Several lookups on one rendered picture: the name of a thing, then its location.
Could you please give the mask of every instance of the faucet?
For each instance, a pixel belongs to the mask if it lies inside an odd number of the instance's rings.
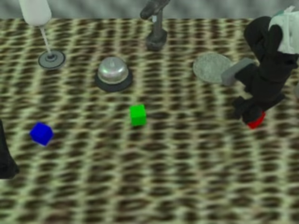
[[[163,9],[170,0],[149,0],[140,13],[143,20],[152,17],[153,29],[146,38],[146,47],[151,51],[159,51],[167,41],[167,31],[162,28]]]

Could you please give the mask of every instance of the dark round base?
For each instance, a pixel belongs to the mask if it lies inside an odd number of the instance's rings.
[[[57,70],[64,66],[65,59],[64,53],[53,50],[51,57],[48,52],[43,52],[38,58],[38,64],[46,70]]]
[[[96,85],[106,92],[119,92],[128,88],[133,82],[132,71],[129,70],[128,77],[118,84],[107,84],[99,79],[98,74],[94,77]]]

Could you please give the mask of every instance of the round gray disc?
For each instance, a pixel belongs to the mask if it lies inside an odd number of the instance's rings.
[[[39,65],[46,70],[56,70],[64,66],[65,55],[61,51],[53,50],[52,56],[49,57],[48,52],[42,53],[38,58]]]
[[[193,72],[202,81],[221,84],[221,74],[230,68],[232,61],[218,53],[209,52],[200,55],[193,63]]]

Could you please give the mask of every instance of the dark blue object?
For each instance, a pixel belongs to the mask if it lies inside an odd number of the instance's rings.
[[[33,141],[43,146],[46,146],[53,138],[52,128],[43,123],[37,123],[30,131],[30,136]]]

